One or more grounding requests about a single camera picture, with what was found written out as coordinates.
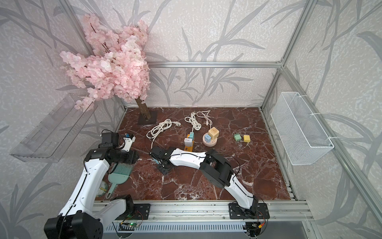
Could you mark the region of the green plug adapter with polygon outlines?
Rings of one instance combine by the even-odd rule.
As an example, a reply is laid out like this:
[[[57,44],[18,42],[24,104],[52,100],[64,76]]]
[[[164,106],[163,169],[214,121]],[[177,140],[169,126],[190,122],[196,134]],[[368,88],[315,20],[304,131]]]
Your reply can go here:
[[[236,133],[234,135],[234,139],[235,139],[235,141],[242,141],[242,137],[241,137],[241,135],[239,133]]]

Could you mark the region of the yellow plug adapter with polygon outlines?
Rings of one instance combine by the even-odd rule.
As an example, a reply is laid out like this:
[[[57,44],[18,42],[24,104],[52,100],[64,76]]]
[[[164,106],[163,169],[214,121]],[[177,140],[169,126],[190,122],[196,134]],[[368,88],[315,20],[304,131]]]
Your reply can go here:
[[[251,142],[250,135],[244,135],[244,136],[243,136],[243,141],[244,141],[245,143],[250,143],[250,142]]]

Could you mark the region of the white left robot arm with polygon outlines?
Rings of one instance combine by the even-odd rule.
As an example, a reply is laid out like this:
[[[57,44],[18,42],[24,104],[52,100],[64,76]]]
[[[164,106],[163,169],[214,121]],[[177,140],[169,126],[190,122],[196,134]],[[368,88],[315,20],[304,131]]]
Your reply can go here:
[[[134,164],[139,158],[135,150],[112,147],[91,149],[84,159],[84,170],[68,202],[55,218],[44,225],[49,239],[101,239],[103,230],[120,215],[135,214],[131,196],[110,201],[93,213],[93,205],[104,175],[111,163]]]

